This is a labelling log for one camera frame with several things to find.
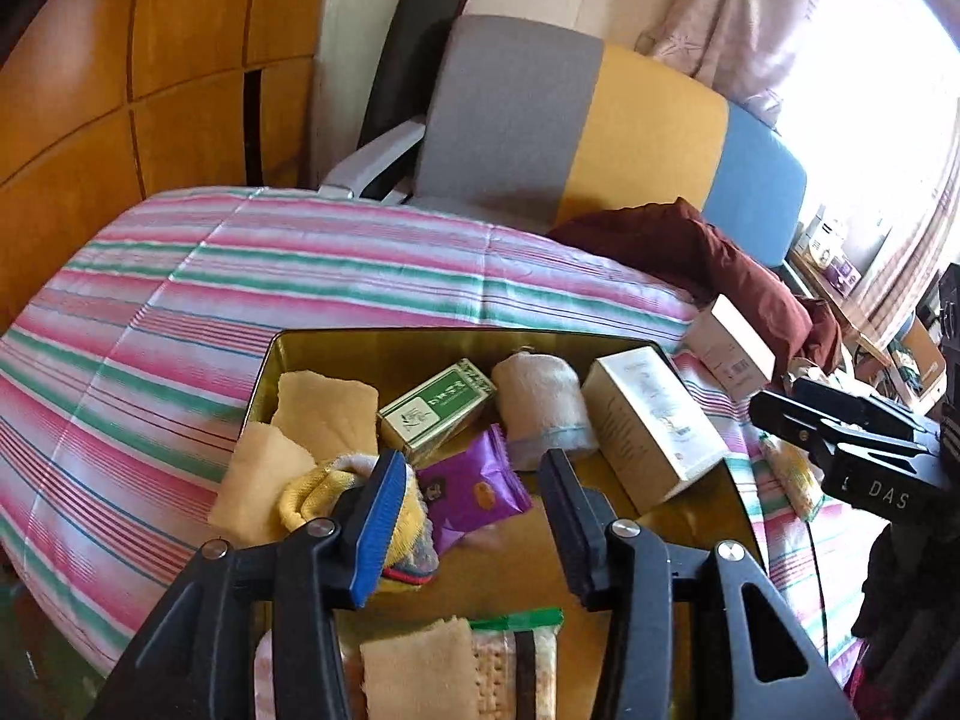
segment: multicolored backrest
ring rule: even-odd
[[[622,47],[502,16],[454,25],[411,205],[542,232],[683,196],[757,261],[784,259],[806,174],[776,133]]]

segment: purple snack wrapper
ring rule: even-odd
[[[467,533],[523,514],[532,505],[520,477],[510,468],[507,442],[496,424],[474,439],[467,451],[416,471],[416,480],[433,523],[438,555]]]

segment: silver screw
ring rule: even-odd
[[[738,560],[743,560],[743,556],[747,552],[744,550],[742,544],[738,544],[736,541],[721,541],[717,544],[717,555],[723,557],[724,560],[732,560],[737,562]]]
[[[317,519],[311,519],[306,524],[306,532],[310,533],[310,536],[314,538],[323,538],[324,536],[329,536],[330,533],[333,533],[336,530],[337,526],[334,524],[332,519],[327,519],[326,517],[318,517]]]
[[[200,547],[200,555],[206,557],[207,560],[219,560],[227,554],[229,548],[230,545],[222,538],[211,538],[210,541]]]
[[[633,538],[640,535],[640,525],[632,519],[617,519],[610,526],[611,531],[621,538]]]

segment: striped tablecloth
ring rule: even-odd
[[[37,602],[109,670],[208,537],[206,513],[281,328],[491,324],[654,338],[730,447],[776,586],[817,646],[808,532],[680,338],[683,290],[534,235],[302,191],[205,188],[124,213],[0,340],[0,541]],[[881,523],[813,524],[838,678]]]

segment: pink curtain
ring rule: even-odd
[[[949,157],[933,193],[929,210],[910,230],[894,230],[877,261],[856,285],[851,297],[870,317],[880,341],[890,343],[933,276],[957,255],[960,215],[960,103],[950,141]]]
[[[637,50],[739,103],[771,127],[817,0],[675,0]]]

